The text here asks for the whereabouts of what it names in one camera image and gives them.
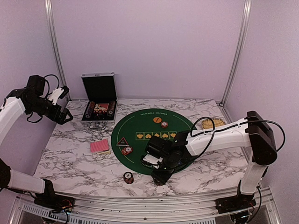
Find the red chip stack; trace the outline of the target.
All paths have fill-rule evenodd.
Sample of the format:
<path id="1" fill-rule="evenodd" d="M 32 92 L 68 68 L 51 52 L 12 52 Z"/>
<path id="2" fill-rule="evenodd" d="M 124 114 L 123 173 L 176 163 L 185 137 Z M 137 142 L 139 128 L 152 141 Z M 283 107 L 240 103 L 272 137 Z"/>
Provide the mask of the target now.
<path id="1" fill-rule="evenodd" d="M 122 152 L 123 155 L 128 155 L 128 154 L 130 154 L 130 153 L 133 152 L 133 148 L 130 147 L 130 146 L 126 146 L 126 147 L 124 147 L 124 148 L 122 149 L 121 152 Z"/>
<path id="2" fill-rule="evenodd" d="M 161 127 L 162 128 L 167 128 L 168 127 L 168 122 L 161 122 Z"/>

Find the orange round big blind button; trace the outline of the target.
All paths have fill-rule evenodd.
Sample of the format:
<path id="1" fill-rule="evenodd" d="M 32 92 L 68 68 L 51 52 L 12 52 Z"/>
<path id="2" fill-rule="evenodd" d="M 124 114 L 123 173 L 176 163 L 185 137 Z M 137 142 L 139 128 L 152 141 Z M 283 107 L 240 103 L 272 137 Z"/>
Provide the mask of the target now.
<path id="1" fill-rule="evenodd" d="M 161 123 L 162 122 L 162 119 L 160 117 L 155 117 L 153 119 L 154 123 Z"/>

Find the black red triangular dealer button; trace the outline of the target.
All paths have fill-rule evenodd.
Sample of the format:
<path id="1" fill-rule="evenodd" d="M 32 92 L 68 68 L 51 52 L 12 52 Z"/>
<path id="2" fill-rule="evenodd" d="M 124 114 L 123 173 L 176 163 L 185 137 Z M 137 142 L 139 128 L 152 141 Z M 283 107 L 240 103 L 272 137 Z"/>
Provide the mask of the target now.
<path id="1" fill-rule="evenodd" d="M 129 146 L 129 143 L 125 139 L 125 137 L 122 137 L 116 144 L 116 146 L 121 147 L 121 146 Z"/>

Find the black orange 100 chip stack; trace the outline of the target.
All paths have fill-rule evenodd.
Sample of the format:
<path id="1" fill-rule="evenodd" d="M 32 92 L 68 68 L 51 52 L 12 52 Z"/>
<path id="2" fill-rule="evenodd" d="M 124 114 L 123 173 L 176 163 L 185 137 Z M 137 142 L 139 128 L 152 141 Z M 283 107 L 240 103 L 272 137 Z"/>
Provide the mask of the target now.
<path id="1" fill-rule="evenodd" d="M 131 172 L 124 173 L 123 180 L 126 184 L 132 184 L 134 182 L 133 174 Z"/>

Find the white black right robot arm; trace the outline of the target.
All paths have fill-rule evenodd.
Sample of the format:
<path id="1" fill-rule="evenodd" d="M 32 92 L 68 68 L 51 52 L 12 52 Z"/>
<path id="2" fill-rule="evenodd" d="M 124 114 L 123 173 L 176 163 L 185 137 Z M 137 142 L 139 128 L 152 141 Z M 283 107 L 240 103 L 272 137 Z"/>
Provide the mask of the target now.
<path id="1" fill-rule="evenodd" d="M 264 120 L 256 111 L 247 112 L 247 116 L 236 122 L 212 128 L 176 134 L 173 140 L 152 136 L 147 143 L 144 161 L 150 163 L 154 170 L 153 179 L 165 184 L 172 174 L 192 163 L 205 152 L 235 147 L 252 149 L 244 177 L 238 185 L 236 196 L 226 198 L 236 209 L 241 209 L 255 194 L 256 187 L 267 167 L 278 157 L 274 133 L 269 126 L 272 122 Z"/>

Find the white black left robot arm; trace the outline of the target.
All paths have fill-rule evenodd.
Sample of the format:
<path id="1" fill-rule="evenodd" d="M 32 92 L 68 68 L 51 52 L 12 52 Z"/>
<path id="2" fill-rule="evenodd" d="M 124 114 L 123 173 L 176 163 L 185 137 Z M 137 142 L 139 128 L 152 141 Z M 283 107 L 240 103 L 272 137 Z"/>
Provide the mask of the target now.
<path id="1" fill-rule="evenodd" d="M 69 92 L 67 86 L 57 87 L 53 91 L 44 93 L 45 86 L 49 86 L 46 77 L 32 75 L 27 85 L 21 89 L 12 90 L 5 98 L 0 108 L 0 141 L 7 146 L 33 146 L 29 154 L 37 150 L 37 137 L 43 137 L 33 129 L 33 122 L 25 122 L 36 113 L 41 119 L 47 117 L 51 121 L 63 125 L 73 119 L 70 111 L 57 104 Z M 59 197 L 55 194 L 51 181 L 33 177 L 13 170 L 4 161 L 0 162 L 1 188 L 28 191 L 40 196 L 48 207 L 54 208 L 59 204 Z"/>

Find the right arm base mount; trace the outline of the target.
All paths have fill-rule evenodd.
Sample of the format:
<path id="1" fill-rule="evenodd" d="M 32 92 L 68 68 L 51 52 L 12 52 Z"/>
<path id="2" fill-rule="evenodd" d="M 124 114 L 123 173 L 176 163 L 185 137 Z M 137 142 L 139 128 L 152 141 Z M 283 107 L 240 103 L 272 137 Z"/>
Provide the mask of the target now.
<path id="1" fill-rule="evenodd" d="M 243 210 L 256 205 L 254 199 L 237 198 L 235 196 L 219 198 L 215 200 L 216 209 L 219 214 Z"/>

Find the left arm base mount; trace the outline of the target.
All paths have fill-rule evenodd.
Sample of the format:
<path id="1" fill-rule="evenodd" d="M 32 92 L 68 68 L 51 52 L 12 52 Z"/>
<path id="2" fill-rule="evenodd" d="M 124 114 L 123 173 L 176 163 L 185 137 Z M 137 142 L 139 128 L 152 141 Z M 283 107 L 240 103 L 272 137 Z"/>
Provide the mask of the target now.
<path id="1" fill-rule="evenodd" d="M 34 203 L 49 209 L 52 209 L 53 213 L 69 212 L 73 209 L 75 199 L 69 196 L 54 195 L 47 196 L 45 194 L 36 194 Z"/>

